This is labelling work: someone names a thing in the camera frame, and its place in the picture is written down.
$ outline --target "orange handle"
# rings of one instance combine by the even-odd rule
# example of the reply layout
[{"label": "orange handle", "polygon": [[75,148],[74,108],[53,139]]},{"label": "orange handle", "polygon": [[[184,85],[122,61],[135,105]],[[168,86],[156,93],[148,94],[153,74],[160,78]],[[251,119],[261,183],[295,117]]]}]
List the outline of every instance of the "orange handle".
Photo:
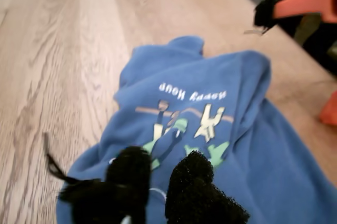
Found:
[{"label": "orange handle", "polygon": [[321,12],[322,0],[282,0],[274,7],[274,18]]}]

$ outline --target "green print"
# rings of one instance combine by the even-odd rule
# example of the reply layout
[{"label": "green print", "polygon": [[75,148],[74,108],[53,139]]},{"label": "green print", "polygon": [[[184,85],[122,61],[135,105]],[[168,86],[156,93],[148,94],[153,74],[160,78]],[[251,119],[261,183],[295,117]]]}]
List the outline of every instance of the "green print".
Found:
[{"label": "green print", "polygon": [[[222,159],[222,155],[223,153],[226,151],[226,149],[228,148],[228,146],[230,145],[230,143],[228,141],[222,143],[221,145],[215,147],[215,145],[210,145],[207,147],[211,158],[209,158],[209,161],[211,162],[212,166],[214,168],[216,168],[217,166],[219,166],[224,159]],[[186,156],[188,156],[192,151],[199,151],[199,148],[190,148],[190,146],[185,145],[184,149],[186,151]]]}]

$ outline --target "blue fleece jacket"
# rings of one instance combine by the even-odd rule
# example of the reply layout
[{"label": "blue fleece jacket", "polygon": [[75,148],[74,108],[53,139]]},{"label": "blue fleece jacket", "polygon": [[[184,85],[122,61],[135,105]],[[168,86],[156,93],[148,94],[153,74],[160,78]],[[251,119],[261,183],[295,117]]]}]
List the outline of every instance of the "blue fleece jacket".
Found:
[{"label": "blue fleece jacket", "polygon": [[[269,60],[255,51],[206,59],[202,48],[194,36],[135,48],[114,95],[119,110],[69,176],[103,179],[122,149],[143,146],[153,160],[147,223],[161,224],[158,192],[167,192],[178,162],[199,150],[216,186],[250,213],[249,224],[337,223],[337,189],[265,98]],[[58,224],[72,223],[66,203],[58,201],[56,213]]]}]

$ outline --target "wooden surface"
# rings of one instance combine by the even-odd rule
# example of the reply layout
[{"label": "wooden surface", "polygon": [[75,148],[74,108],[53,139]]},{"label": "wooden surface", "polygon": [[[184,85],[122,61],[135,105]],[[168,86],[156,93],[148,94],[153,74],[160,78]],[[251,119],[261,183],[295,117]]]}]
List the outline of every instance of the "wooden surface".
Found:
[{"label": "wooden surface", "polygon": [[0,0],[0,223],[55,223],[61,183],[47,175],[41,133],[68,169],[96,143],[135,45],[185,34],[215,56],[256,49],[272,60],[268,97],[337,184],[337,130],[316,116],[337,84],[274,28],[260,37],[248,0]]}]

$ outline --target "wooden floor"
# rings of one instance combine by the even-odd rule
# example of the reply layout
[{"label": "wooden floor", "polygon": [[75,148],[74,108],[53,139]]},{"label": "wooden floor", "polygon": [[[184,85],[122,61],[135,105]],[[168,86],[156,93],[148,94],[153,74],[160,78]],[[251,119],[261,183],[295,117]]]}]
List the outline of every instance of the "wooden floor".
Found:
[{"label": "wooden floor", "polygon": [[41,133],[68,169],[100,139],[135,45],[185,34],[205,53],[253,48],[272,60],[268,97],[337,184],[337,130],[316,116],[337,84],[274,28],[251,30],[248,0],[0,0],[0,223],[55,223],[60,182],[45,171]]}]

